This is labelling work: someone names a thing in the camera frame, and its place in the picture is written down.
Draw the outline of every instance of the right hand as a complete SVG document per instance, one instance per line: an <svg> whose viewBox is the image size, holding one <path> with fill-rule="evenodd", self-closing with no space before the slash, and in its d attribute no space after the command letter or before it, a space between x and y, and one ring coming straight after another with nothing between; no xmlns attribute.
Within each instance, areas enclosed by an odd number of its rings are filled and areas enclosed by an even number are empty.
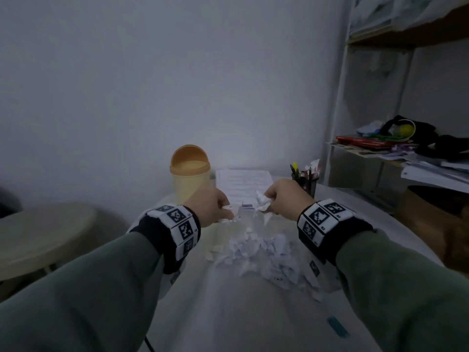
<svg viewBox="0 0 469 352"><path fill-rule="evenodd" d="M296 181L290 179L273 183L264 195L274 199L266 212L280 214L292 221L297 221L303 210L316 202Z"/></svg>

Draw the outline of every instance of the shelf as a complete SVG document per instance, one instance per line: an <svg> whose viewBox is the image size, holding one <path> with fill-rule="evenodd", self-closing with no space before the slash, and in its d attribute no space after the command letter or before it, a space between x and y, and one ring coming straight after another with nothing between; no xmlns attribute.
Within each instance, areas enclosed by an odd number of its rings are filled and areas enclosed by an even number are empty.
<svg viewBox="0 0 469 352"><path fill-rule="evenodd" d="M402 164L405 163L406 161L404 159L398 159L398 160L387 160L387 159L382 159L379 156L386 154L387 152L385 151L370 151L366 148L360 148L354 145L349 145L349 144L338 144L337 142L332 142L328 143L328 145L335 147L335 148L340 148L346 152L355 154L356 156L365 158L365 159L378 159L383 161L384 163L402 168Z"/></svg>
<svg viewBox="0 0 469 352"><path fill-rule="evenodd" d="M386 26L351 37L348 43L366 47L414 49L466 38L469 38L469 4L431 23L403 31Z"/></svg>

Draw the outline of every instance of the orange lid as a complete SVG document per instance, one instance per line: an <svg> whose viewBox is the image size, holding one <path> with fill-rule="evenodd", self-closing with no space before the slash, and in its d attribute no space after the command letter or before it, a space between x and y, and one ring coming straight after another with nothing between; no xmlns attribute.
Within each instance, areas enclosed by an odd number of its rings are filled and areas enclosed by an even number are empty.
<svg viewBox="0 0 469 352"><path fill-rule="evenodd" d="M197 176L209 170L207 153L193 144L186 144L176 149L169 166L169 171L175 176Z"/></svg>

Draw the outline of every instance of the left hand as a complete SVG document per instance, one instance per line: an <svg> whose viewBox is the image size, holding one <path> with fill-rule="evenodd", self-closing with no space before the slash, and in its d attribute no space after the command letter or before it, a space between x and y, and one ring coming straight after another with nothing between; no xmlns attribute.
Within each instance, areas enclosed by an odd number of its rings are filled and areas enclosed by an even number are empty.
<svg viewBox="0 0 469 352"><path fill-rule="evenodd" d="M220 219L234 218L231 211L221 208L230 205L230 202L226 195L216 188L199 188L183 205L196 214L202 227L208 227Z"/></svg>

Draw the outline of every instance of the sheet of paper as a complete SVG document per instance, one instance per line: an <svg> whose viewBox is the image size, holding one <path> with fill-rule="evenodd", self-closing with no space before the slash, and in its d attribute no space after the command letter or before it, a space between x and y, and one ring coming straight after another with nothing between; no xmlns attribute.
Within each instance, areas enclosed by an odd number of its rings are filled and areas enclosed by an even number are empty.
<svg viewBox="0 0 469 352"><path fill-rule="evenodd" d="M232 205L257 205L256 190L265 192L273 184L266 170L221 169L215 174L217 188Z"/></svg>

